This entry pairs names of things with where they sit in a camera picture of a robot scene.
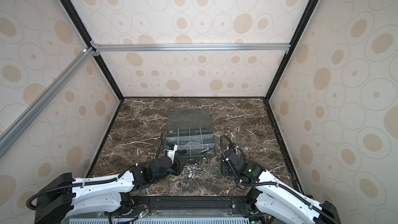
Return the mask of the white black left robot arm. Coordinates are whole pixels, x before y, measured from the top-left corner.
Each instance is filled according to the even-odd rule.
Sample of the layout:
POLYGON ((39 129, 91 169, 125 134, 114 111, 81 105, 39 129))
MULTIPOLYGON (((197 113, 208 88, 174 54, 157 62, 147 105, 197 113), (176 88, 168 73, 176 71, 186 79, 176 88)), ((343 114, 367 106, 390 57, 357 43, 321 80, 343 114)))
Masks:
POLYGON ((72 215, 95 211, 127 214, 133 208, 131 192, 179 175, 180 167, 180 161, 160 156, 110 176, 73 178, 64 173, 28 198, 26 207, 35 211, 36 224, 59 224, 72 215))

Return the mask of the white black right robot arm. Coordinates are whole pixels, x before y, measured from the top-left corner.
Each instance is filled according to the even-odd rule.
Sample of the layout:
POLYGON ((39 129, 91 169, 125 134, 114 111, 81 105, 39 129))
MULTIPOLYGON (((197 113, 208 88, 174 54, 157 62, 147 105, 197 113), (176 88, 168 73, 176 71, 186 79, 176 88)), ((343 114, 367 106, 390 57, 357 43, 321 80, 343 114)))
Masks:
POLYGON ((249 187, 246 203, 255 213, 269 214, 286 224, 340 224, 336 207, 311 199, 277 179, 260 164, 245 162, 234 149, 221 151, 237 183, 249 187))

